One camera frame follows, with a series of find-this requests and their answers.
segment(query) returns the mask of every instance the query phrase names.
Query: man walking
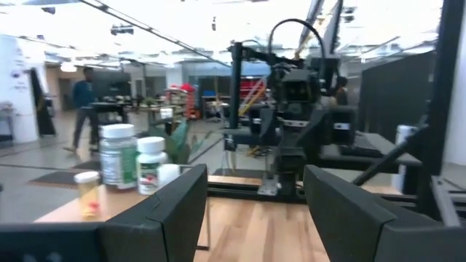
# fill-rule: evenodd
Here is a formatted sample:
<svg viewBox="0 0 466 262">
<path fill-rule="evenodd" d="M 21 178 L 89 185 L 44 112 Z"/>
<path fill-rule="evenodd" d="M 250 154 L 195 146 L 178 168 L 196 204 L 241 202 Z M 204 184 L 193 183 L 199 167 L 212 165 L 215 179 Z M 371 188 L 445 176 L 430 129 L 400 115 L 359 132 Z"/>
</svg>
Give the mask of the man walking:
<svg viewBox="0 0 466 262">
<path fill-rule="evenodd" d="M 91 133 L 90 133 L 90 149 L 98 150 L 98 118 L 96 112 L 92 109 L 91 103 L 95 102 L 94 92 L 92 91 L 92 77 L 94 70 L 92 68 L 84 68 L 84 80 L 77 82 L 73 87 L 73 102 L 76 107 L 76 125 L 74 127 L 73 145 L 64 149 L 73 153 L 79 147 L 79 139 L 86 118 L 89 118 Z"/>
</svg>

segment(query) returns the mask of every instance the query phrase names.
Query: ceiling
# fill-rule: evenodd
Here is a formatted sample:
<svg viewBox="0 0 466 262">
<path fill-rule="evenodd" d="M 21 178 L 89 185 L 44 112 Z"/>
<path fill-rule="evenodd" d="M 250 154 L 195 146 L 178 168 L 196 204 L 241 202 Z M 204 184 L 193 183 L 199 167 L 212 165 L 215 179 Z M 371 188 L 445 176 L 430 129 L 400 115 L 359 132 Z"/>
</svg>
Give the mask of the ceiling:
<svg viewBox="0 0 466 262">
<path fill-rule="evenodd" d="M 0 0 L 0 32 L 13 36 L 38 35 L 48 43 L 42 45 L 49 53 L 62 57 L 91 57 L 95 54 L 125 56 L 136 60 L 153 60 L 160 52 L 170 54 L 181 48 L 139 28 L 133 34 L 111 34 L 113 25 L 125 25 L 121 20 L 100 12 L 78 0 Z M 55 14 L 43 12 L 37 5 L 55 7 Z M 105 0 L 104 4 L 181 40 L 192 47 L 218 52 L 225 50 L 231 40 L 259 40 L 266 43 L 269 31 L 280 20 L 297 17 L 305 19 L 311 0 Z M 325 16 L 331 13 L 336 0 L 324 3 Z M 350 23 L 341 19 L 339 29 L 341 53 L 364 52 L 364 47 L 376 46 L 394 39 L 397 49 L 416 46 L 436 37 L 441 1 L 424 0 L 346 0 L 345 7 L 354 8 Z M 28 17 L 33 23 L 25 23 Z M 302 26 L 288 23 L 274 34 L 274 43 L 284 49 L 297 48 Z M 59 47 L 76 47 L 76 50 Z"/>
</svg>

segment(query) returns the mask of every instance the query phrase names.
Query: white bottle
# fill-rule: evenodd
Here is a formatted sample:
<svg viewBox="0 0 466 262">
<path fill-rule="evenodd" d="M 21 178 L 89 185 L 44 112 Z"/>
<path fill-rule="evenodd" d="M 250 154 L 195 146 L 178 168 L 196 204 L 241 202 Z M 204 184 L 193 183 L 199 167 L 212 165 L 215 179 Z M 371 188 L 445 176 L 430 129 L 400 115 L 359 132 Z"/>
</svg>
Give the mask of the white bottle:
<svg viewBox="0 0 466 262">
<path fill-rule="evenodd" d="M 138 139 L 138 152 L 136 159 L 138 166 L 138 191 L 142 195 L 151 195 L 159 188 L 158 168 L 167 162 L 168 156 L 163 151 L 165 139 L 149 137 Z"/>
</svg>

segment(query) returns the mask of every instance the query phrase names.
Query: blue shirt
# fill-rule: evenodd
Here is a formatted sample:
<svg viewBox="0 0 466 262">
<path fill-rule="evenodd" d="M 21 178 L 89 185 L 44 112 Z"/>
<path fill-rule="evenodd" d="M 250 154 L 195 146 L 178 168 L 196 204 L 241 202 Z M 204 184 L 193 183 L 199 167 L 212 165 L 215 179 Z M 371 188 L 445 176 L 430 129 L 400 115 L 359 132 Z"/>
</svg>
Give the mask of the blue shirt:
<svg viewBox="0 0 466 262">
<path fill-rule="evenodd" d="M 91 83 L 85 80 L 79 81 L 73 87 L 73 102 L 76 108 L 89 106 L 95 102 L 94 92 Z"/>
</svg>

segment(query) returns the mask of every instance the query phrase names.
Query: jeans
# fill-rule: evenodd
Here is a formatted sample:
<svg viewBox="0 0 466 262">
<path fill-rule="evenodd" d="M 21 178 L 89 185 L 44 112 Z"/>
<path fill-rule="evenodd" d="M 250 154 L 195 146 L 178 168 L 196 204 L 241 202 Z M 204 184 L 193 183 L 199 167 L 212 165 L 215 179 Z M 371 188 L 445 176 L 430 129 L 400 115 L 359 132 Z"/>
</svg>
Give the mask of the jeans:
<svg viewBox="0 0 466 262">
<path fill-rule="evenodd" d="M 73 146 L 75 148 L 79 147 L 79 139 L 81 137 L 82 127 L 86 118 L 89 118 L 90 121 L 90 144 L 95 145 L 98 143 L 99 136 L 99 121 L 97 118 L 97 113 L 92 108 L 80 108 L 76 112 L 76 125 L 74 128 L 74 139 Z"/>
</svg>

